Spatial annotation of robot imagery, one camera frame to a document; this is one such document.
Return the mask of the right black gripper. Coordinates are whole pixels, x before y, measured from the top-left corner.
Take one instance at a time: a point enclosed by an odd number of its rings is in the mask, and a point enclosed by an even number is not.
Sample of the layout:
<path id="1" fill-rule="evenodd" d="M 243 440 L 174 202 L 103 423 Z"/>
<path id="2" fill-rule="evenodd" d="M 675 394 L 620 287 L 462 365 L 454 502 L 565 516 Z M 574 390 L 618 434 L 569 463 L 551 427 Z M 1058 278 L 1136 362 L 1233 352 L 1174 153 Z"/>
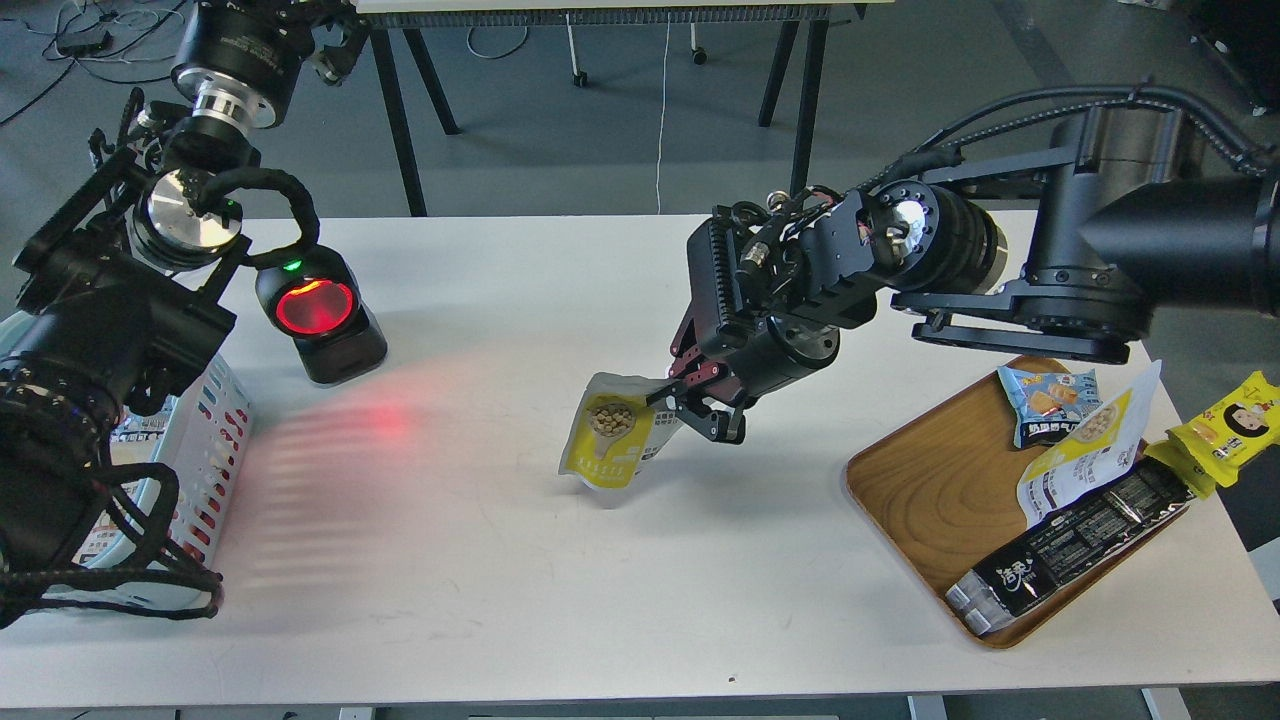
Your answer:
<path id="1" fill-rule="evenodd" d="M 745 409 L 835 361 L 841 331 L 873 319 L 877 300 L 818 311 L 800 234 L 844 199 L 833 190 L 776 191 L 765 205 L 713 209 L 687 238 L 690 301 L 667 378 L 648 405 L 712 442 L 741 445 Z"/>

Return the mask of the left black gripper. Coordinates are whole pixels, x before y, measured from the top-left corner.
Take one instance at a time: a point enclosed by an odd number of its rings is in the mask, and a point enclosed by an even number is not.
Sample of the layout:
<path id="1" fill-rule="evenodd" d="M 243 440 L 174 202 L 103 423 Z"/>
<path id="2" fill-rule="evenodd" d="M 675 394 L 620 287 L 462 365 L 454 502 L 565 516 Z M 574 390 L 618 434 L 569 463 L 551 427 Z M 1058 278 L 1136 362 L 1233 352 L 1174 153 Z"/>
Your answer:
<path id="1" fill-rule="evenodd" d="M 192 115 L 234 129 L 279 126 L 288 113 L 303 60 L 329 86 L 353 72 L 370 36 L 356 10 L 316 20 L 335 42 L 314 40 L 305 24 L 285 23 L 276 6 L 250 1 L 201 1 L 175 55 L 172 81 L 192 101 Z"/>

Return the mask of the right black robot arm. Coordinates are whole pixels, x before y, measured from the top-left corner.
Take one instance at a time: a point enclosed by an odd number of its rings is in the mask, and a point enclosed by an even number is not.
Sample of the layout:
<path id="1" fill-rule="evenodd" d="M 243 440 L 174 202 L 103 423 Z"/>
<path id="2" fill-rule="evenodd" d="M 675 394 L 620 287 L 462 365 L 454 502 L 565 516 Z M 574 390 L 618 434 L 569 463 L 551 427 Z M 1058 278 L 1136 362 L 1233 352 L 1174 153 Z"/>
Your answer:
<path id="1" fill-rule="evenodd" d="M 718 206 L 646 396 L 737 445 L 760 397 L 827 368 L 877 295 L 915 340 L 1124 364 L 1162 306 L 1277 314 L 1277 150 L 1158 85 L 1000 99 L 850 190 Z"/>

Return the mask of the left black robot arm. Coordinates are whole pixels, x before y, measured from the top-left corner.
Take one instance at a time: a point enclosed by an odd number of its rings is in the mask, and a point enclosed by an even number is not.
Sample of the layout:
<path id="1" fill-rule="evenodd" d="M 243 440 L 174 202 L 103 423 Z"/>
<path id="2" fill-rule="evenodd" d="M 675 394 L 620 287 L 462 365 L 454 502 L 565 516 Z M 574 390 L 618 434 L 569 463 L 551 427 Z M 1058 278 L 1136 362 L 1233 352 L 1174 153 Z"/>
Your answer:
<path id="1" fill-rule="evenodd" d="M 319 241 L 311 193 L 250 142 L 285 119 L 305 61 L 337 85 L 367 36 L 351 1 L 198 3 L 170 73 L 183 102 L 133 90 L 115 140 L 91 138 L 93 174 L 15 256 L 28 325 L 1 370 L 4 625 L 81 606 L 59 585 L 179 585 L 209 601 L 168 618 L 218 611 L 220 575 L 169 534 L 178 475 L 115 464 L 109 437 L 204 374 L 236 324 L 220 299 L 237 269 L 256 272 L 311 382 L 385 359 L 348 265 Z"/>

